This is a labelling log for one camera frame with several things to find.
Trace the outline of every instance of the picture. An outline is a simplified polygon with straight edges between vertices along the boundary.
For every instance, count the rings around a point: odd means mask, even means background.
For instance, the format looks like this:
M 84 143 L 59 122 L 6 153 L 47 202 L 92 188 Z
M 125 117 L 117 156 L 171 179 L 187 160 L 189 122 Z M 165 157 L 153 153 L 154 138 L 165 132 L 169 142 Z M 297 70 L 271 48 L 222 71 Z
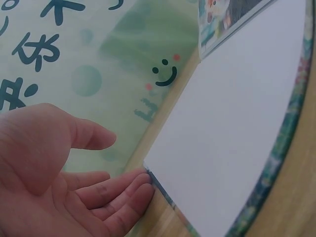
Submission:
M 199 0 L 201 58 L 274 0 Z

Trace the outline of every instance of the book page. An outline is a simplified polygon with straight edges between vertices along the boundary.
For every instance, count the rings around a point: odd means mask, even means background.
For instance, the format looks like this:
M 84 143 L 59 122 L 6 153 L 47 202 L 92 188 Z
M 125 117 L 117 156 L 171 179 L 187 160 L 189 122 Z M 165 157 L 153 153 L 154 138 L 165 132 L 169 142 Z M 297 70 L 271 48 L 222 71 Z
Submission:
M 276 0 L 200 0 L 199 53 L 203 59 Z
M 294 86 L 304 20 L 305 2 L 278 0 L 213 51 L 145 159 L 203 237 L 226 234 L 262 172 Z

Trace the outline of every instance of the green circle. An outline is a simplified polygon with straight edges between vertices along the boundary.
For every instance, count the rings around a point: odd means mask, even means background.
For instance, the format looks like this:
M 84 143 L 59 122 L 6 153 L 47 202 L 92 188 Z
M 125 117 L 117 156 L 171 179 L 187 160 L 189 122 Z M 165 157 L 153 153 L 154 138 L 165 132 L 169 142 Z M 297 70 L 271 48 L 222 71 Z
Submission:
M 92 96 L 96 94 L 102 84 L 100 72 L 93 66 L 83 65 L 76 68 L 72 75 L 72 89 L 80 96 Z

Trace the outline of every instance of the white paper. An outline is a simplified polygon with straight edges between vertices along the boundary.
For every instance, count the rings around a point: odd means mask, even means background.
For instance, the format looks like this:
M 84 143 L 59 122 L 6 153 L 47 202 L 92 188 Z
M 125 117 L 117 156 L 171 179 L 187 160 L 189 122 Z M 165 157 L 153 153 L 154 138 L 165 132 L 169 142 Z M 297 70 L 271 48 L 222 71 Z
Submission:
M 226 234 L 252 192 L 292 93 L 305 1 L 278 0 L 196 69 L 145 159 L 203 237 Z

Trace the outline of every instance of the floral border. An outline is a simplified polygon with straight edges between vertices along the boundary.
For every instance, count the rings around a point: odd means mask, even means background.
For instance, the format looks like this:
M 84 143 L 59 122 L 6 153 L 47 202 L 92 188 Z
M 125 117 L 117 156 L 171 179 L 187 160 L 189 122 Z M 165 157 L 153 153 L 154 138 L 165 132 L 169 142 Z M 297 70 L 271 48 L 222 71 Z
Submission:
M 281 129 L 276 138 L 276 142 L 272 148 L 270 156 L 266 162 L 263 172 L 248 198 L 245 206 L 241 210 L 239 216 L 236 218 L 232 227 L 229 229 L 226 237 L 240 237 L 244 236 L 250 228 L 251 224 L 258 215 L 264 201 L 266 200 L 276 178 L 284 162 L 288 149 L 291 145 L 292 138 L 294 136 L 296 126 L 301 113 L 301 108 L 304 104 L 305 92 L 308 84 L 308 78 L 310 74 L 310 67 L 312 62 L 312 52 L 314 44 L 315 34 L 315 9 L 316 0 L 306 0 L 306 17 L 305 17 L 305 29 L 304 40 L 301 53 L 300 64 L 298 68 L 297 77 L 295 80 L 294 89 L 288 109 L 286 111 Z M 153 183 L 157 186 L 160 192 L 163 194 L 167 202 L 177 213 L 181 221 L 185 224 L 189 233 L 198 237 L 198 232 L 193 228 L 190 222 L 185 218 L 174 201 L 170 198 L 164 188 L 161 186 L 154 174 L 147 169 L 147 172 L 153 179 Z

